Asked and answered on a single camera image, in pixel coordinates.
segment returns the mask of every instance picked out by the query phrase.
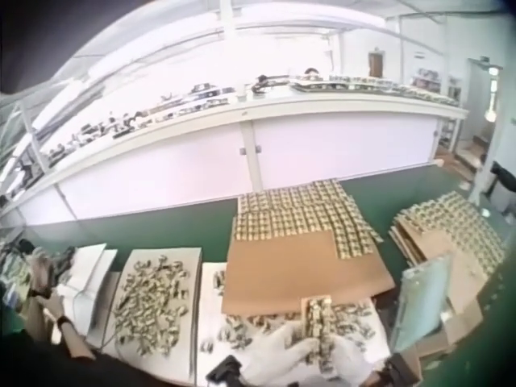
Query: hand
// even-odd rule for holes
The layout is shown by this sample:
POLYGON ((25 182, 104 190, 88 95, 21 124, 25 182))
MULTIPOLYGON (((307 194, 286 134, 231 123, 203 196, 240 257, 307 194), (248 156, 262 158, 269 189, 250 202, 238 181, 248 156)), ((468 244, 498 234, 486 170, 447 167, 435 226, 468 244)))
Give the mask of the hand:
POLYGON ((46 308, 50 312, 55 320, 65 315, 65 309, 63 308, 60 296, 55 290, 52 291, 50 298, 38 296, 35 299, 43 308, 46 308))
POLYGON ((350 340, 332 335, 334 349, 331 360, 341 379, 352 386, 362 385, 373 374, 360 349, 350 340))
POLYGON ((282 377, 318 346, 315 338, 304 339, 286 349, 292 342, 296 330, 301 330, 300 322, 288 322, 262 342, 256 343, 251 354, 251 362, 241 372, 243 382, 247 385, 269 385, 271 381, 282 377))
POLYGON ((31 287, 40 293, 48 289, 48 275, 52 262, 42 248, 36 248, 31 259, 32 283, 31 287))

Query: pile of parts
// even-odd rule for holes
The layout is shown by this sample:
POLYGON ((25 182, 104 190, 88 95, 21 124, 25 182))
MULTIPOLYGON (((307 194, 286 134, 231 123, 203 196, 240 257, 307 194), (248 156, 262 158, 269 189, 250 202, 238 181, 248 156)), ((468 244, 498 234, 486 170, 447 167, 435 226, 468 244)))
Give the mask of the pile of parts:
POLYGON ((322 373, 332 371, 331 334, 336 331, 335 314, 331 309, 331 298, 311 299, 306 303, 304 336, 319 340, 318 348, 306 359, 308 364, 318 363, 322 373))
POLYGON ((167 356, 179 340, 181 317, 189 312, 189 272, 179 260, 171 264, 168 260, 161 256, 154 267, 150 260, 136 262, 114 308, 117 344, 137 342, 140 356, 153 352, 167 356))
POLYGON ((366 304, 332 306, 330 298, 308 300, 303 313, 304 336, 315 337, 320 345, 315 352, 309 354, 306 362, 318 363, 321 373, 333 372, 332 334, 345 337, 365 352, 366 343, 376 334, 364 321, 364 318, 371 315, 371 306, 366 304))
POLYGON ((374 242, 383 242, 337 180, 239 197, 238 214, 233 220, 236 240, 271 239, 315 231, 333 231, 339 258, 343 260, 370 254, 374 242))
POLYGON ((493 274, 505 259, 496 232, 476 208, 455 191, 403 210, 394 219, 391 236, 405 256, 417 262, 420 252, 407 237, 408 228, 419 235, 428 231, 444 231, 462 252, 478 261, 487 276, 493 274))
MULTIPOLYGON (((225 270, 214 274, 214 291, 222 296, 225 270)), ((375 336, 375 331, 367 323, 367 318, 372 316, 372 304, 356 303, 333 306, 330 298, 313 299, 307 303, 304 310, 306 330, 305 337, 316 337, 321 340, 318 353, 314 353, 307 360, 310 364, 315 361, 323 372, 329 369, 330 344, 329 334, 336 334, 351 340, 356 346, 365 352, 366 343, 375 336)), ((238 316, 226 316, 224 325, 218 331, 215 338, 207 338, 201 342, 200 351, 211 353, 216 341, 229 343, 234 350, 243 350, 251 342, 256 334, 269 335, 287 321, 299 321, 301 313, 269 314, 242 318, 238 316)), ((292 343, 296 343, 302 337, 293 337, 292 343)))

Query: workbench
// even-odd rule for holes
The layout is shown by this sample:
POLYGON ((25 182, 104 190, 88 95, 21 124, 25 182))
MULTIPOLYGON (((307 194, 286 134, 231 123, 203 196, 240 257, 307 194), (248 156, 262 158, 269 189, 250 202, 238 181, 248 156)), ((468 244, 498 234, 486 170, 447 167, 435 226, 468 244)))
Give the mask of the workbench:
MULTIPOLYGON (((356 199, 371 226, 384 237, 385 242, 379 249, 395 281, 399 281, 408 266, 387 237, 394 216, 415 203, 437 198, 453 189, 460 191, 456 177, 435 166, 348 180, 343 182, 343 187, 356 199)), ((481 205, 492 210, 486 200, 481 205)), ((121 270, 135 248, 201 247, 204 261, 223 262, 235 213, 236 199, 229 199, 142 214, 28 227, 24 236, 50 250, 64 249, 70 244, 106 242, 108 248, 119 250, 114 271, 121 270)), ((509 237, 510 227, 500 214, 492 210, 488 222, 502 240, 509 237)), ((506 242, 510 257, 514 257, 516 243, 510 239, 506 242)), ((505 281, 500 286, 500 279, 515 275, 515 261, 508 259, 501 265, 481 292, 479 302, 485 315, 482 325, 439 367, 433 367, 433 363, 432 370, 424 372, 422 385, 489 385, 499 361, 513 349, 508 338, 512 336, 516 318, 516 282, 505 281)))

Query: gloved hand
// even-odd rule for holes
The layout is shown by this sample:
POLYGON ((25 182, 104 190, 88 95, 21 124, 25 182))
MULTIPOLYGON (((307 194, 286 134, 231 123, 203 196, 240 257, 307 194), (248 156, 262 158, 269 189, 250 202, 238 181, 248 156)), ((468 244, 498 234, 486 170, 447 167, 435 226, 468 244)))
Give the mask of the gloved hand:
POLYGON ((351 386, 363 384, 372 374, 372 365, 366 361, 360 349, 344 337, 332 335, 334 349, 331 361, 340 378, 351 386))
POLYGON ((315 338, 304 339, 288 349, 285 348, 292 341, 294 333, 301 329, 301 322, 288 322, 263 341, 257 342, 250 363, 240 373, 242 382, 245 385, 269 385, 316 349, 318 340, 315 338))

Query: white counter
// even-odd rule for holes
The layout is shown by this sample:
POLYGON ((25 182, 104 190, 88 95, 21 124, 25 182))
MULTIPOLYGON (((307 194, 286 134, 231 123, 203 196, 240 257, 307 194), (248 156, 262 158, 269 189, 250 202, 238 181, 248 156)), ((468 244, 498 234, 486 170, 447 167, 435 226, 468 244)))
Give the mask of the white counter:
POLYGON ((95 141, 11 203, 0 223, 101 218, 413 168, 433 159, 441 119, 466 114, 386 95, 283 90, 95 141))

